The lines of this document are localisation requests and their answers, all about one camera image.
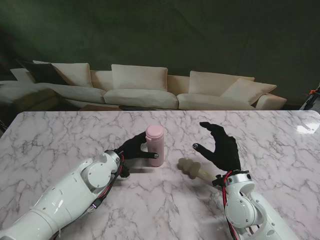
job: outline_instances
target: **robot arm segment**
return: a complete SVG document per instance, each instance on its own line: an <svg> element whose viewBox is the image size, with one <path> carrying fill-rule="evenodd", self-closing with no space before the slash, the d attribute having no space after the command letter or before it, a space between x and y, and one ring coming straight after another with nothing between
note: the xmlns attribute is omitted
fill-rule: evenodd
<svg viewBox="0 0 320 240"><path fill-rule="evenodd" d="M114 151L84 160L60 182L49 187L29 212L0 232L0 240L49 240L87 209L92 209L90 206L108 187L120 161Z"/></svg>

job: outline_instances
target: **throw pillow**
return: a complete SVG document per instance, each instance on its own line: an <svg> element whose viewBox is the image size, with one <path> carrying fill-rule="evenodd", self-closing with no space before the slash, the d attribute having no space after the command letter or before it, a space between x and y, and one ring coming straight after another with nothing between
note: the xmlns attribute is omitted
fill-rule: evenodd
<svg viewBox="0 0 320 240"><path fill-rule="evenodd" d="M35 64L49 64L51 62L36 61ZM55 70L70 86L92 88L89 63L51 63Z"/></svg>
<svg viewBox="0 0 320 240"><path fill-rule="evenodd" d="M166 67L112 64L114 89L145 89L167 91Z"/></svg>
<svg viewBox="0 0 320 240"><path fill-rule="evenodd" d="M19 82L35 84L37 83L31 73L25 68L10 69L12 74Z"/></svg>
<svg viewBox="0 0 320 240"><path fill-rule="evenodd" d="M189 94L204 94L220 97L238 78L254 81L254 77L234 76L213 72L190 72Z"/></svg>
<svg viewBox="0 0 320 240"><path fill-rule="evenodd" d="M276 87L276 85L253 82L240 77L221 97L232 98L252 105L262 95L271 92Z"/></svg>
<svg viewBox="0 0 320 240"><path fill-rule="evenodd" d="M37 83L68 85L51 63L35 64L27 61L17 62L31 73Z"/></svg>

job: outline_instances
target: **sofa seat cushion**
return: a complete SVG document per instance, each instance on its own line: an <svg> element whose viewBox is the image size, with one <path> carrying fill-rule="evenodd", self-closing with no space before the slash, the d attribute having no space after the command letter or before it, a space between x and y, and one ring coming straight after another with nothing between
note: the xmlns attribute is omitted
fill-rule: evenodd
<svg viewBox="0 0 320 240"><path fill-rule="evenodd" d="M104 104L105 90L85 86L68 86L51 83L37 83L46 88L52 89L65 99L77 100L82 102Z"/></svg>
<svg viewBox="0 0 320 240"><path fill-rule="evenodd" d="M106 104L178 109L177 97L167 91L144 90L144 89L113 89L104 95Z"/></svg>
<svg viewBox="0 0 320 240"><path fill-rule="evenodd" d="M0 106L23 112L56 95L55 91L45 86L21 82L8 83L0 85Z"/></svg>
<svg viewBox="0 0 320 240"><path fill-rule="evenodd" d="M229 97L182 93L177 98L182 110L255 110L253 106Z"/></svg>

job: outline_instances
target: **marble table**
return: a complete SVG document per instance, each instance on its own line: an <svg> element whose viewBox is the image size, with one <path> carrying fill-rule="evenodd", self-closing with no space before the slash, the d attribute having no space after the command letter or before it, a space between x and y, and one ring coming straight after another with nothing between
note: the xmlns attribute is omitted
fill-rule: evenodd
<svg viewBox="0 0 320 240"><path fill-rule="evenodd" d="M181 157L221 174L192 149L214 149L199 126L209 121L235 137L241 166L302 240L320 239L320 115L315 111L24 112L0 139L0 229L33 206L42 192L77 164L114 149L151 124L165 127L165 163L129 162L94 213L62 240L231 239L221 192L177 168Z"/></svg>

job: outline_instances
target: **beige cushion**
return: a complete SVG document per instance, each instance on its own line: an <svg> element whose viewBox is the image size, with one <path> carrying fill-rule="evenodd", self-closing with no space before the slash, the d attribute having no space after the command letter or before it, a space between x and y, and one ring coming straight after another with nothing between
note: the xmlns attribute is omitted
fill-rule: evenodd
<svg viewBox="0 0 320 240"><path fill-rule="evenodd" d="M94 103L94 102L87 102L87 101L77 101L72 99L63 99L63 102L66 102L68 104L71 104L78 108L83 108L86 105L94 105L94 106L101 106L101 107L110 107L110 108L118 108L119 105L113 105L113 104L105 104L105 103Z"/></svg>
<svg viewBox="0 0 320 240"><path fill-rule="evenodd" d="M56 93L52 89L37 84L0 85L0 105L11 107L18 112L26 111L54 96Z"/></svg>
<svg viewBox="0 0 320 240"><path fill-rule="evenodd" d="M166 67L112 64L114 89L146 89L167 91Z"/></svg>
<svg viewBox="0 0 320 240"><path fill-rule="evenodd" d="M258 110L280 110L286 103L287 99L272 94L262 95L255 108Z"/></svg>
<svg viewBox="0 0 320 240"><path fill-rule="evenodd" d="M22 83L35 84L36 80L31 73L25 68L10 69L15 78Z"/></svg>
<svg viewBox="0 0 320 240"><path fill-rule="evenodd" d="M187 94L189 91L190 77L168 75L167 85L168 92L174 95Z"/></svg>
<svg viewBox="0 0 320 240"><path fill-rule="evenodd" d="M144 89L114 89L104 95L106 104L177 109L178 99L171 92Z"/></svg>
<svg viewBox="0 0 320 240"><path fill-rule="evenodd" d="M249 81L240 77L221 97L232 98L251 105L255 103L260 96L271 92L276 87L276 85Z"/></svg>
<svg viewBox="0 0 320 240"><path fill-rule="evenodd" d="M52 83L37 83L36 85L52 89L65 99L72 99L97 104L105 103L104 94L106 93L106 91L98 88L85 86L58 85Z"/></svg>
<svg viewBox="0 0 320 240"><path fill-rule="evenodd" d="M212 72L190 72L189 94L221 96L239 78L254 81L254 77L233 76Z"/></svg>
<svg viewBox="0 0 320 240"><path fill-rule="evenodd" d="M249 104L229 97L183 93L176 96L182 110L255 110Z"/></svg>
<svg viewBox="0 0 320 240"><path fill-rule="evenodd" d="M112 71L90 71L92 86L96 89L109 91L114 89Z"/></svg>
<svg viewBox="0 0 320 240"><path fill-rule="evenodd" d="M47 64L45 61L33 61L35 64ZM89 63L51 63L56 71L70 86L91 87Z"/></svg>

